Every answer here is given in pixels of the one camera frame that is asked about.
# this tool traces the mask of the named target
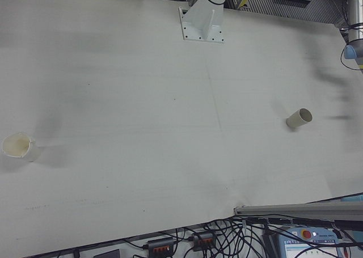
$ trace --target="paper cup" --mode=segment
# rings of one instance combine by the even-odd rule
[[[286,124],[290,128],[297,128],[298,126],[305,125],[313,120],[311,112],[307,109],[299,109],[286,119]]]
[[[24,132],[6,137],[2,142],[2,151],[9,157],[28,162],[33,162],[40,155],[40,149],[35,145],[35,140]]]

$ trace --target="mounting plate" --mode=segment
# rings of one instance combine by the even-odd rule
[[[189,41],[207,41],[210,43],[223,44],[225,42],[221,26],[211,26],[207,38],[203,38],[202,30],[195,28],[192,23],[184,21],[185,10],[179,7],[179,18],[181,23],[181,30],[183,31],[184,40]]]

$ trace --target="screen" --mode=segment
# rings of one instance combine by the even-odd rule
[[[307,244],[301,244],[301,242],[296,240],[287,240],[285,243],[285,252],[286,258],[295,258],[301,251],[310,248]],[[312,243],[321,243],[321,244],[335,244],[334,240],[313,240]],[[321,248],[323,251],[329,252],[335,256],[337,256],[336,248],[334,247],[326,247]],[[299,258],[331,258],[332,256],[321,252],[319,249],[310,249],[305,253],[301,254]]]

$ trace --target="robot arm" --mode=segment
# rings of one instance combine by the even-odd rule
[[[346,0],[346,3],[349,44],[344,48],[344,58],[363,62],[363,0]]]

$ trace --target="red button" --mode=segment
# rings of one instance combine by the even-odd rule
[[[310,239],[311,238],[311,232],[304,230],[302,232],[302,236],[305,237],[306,239]]]

